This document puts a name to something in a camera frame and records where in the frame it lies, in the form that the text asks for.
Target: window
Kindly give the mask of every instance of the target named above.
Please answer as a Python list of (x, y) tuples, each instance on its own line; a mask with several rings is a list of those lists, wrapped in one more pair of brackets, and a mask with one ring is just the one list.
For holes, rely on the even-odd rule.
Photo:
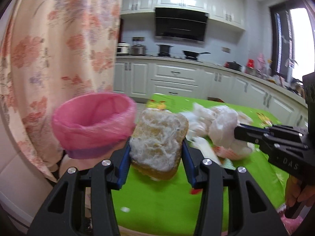
[(314, 72), (312, 22), (302, 0), (290, 0), (270, 8), (273, 29), (272, 74), (286, 81)]
[(310, 18), (305, 8), (290, 10), (294, 32), (294, 58), (298, 63), (292, 70), (292, 77), (302, 80), (303, 75), (314, 72), (315, 51)]

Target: pink trash bin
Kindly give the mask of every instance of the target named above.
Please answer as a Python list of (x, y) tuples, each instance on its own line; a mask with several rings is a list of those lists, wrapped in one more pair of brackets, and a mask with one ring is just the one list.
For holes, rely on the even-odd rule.
[(97, 158), (131, 136), (136, 111), (124, 94), (86, 94), (55, 110), (52, 129), (70, 158)]

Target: table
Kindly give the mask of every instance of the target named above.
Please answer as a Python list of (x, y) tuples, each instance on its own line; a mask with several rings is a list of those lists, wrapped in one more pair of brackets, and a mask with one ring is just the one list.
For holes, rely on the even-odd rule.
[[(154, 94), (147, 106), (165, 105), (171, 112), (191, 111), (193, 103), (204, 107), (223, 105), (223, 103)], [(268, 123), (280, 124), (267, 111), (249, 107), (225, 104), (241, 111), (253, 120), (253, 126), (264, 127)], [(288, 174), (268, 163), (267, 155), (258, 148), (249, 157), (233, 161), (235, 167), (244, 166), (264, 190), (275, 208), (284, 203), (284, 190)], [(113, 191), (113, 201), (118, 224), (137, 232), (154, 235), (192, 235), (199, 212), (201, 193), (190, 194), (184, 166), (180, 163), (177, 174), (169, 181), (154, 181), (130, 167), (126, 184), (120, 191)], [(124, 212), (123, 207), (130, 209)], [(228, 191), (224, 190), (223, 226), (228, 226)]]

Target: frying pan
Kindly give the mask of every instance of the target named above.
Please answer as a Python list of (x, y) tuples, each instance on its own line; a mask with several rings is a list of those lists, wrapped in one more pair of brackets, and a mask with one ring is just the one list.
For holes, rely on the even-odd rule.
[(186, 57), (194, 57), (197, 58), (200, 54), (211, 54), (210, 52), (190, 52), (190, 51), (183, 51)]

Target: rice cooker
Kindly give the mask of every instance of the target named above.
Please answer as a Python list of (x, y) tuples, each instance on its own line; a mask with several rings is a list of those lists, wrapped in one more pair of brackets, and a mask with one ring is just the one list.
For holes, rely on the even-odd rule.
[(117, 56), (129, 55), (130, 44), (121, 42), (117, 45)]

